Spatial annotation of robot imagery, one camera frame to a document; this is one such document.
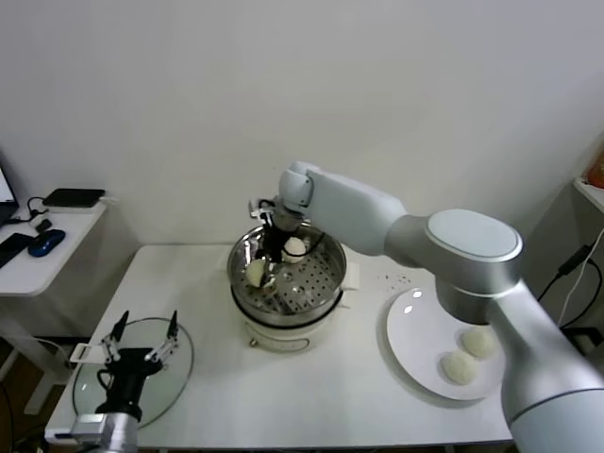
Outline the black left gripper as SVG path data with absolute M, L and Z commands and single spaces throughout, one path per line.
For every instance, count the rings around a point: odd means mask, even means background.
M 99 385 L 105 391 L 105 401 L 96 413 L 125 413 L 134 418 L 143 416 L 140 407 L 145 381 L 157 374 L 178 348 L 178 321 L 175 310 L 164 341 L 157 347 L 123 348 L 119 351 L 129 316 L 126 310 L 111 332 L 101 340 L 106 366 L 96 372 Z

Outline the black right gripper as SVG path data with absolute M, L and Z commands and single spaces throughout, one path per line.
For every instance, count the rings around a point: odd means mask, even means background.
M 286 243 L 286 232 L 271 224 L 263 226 L 263 248 L 255 252 L 255 260 L 264 262 L 282 263 L 282 249 Z M 261 277 L 261 289 L 265 292 L 274 292 L 277 287 L 278 273 L 265 271 Z

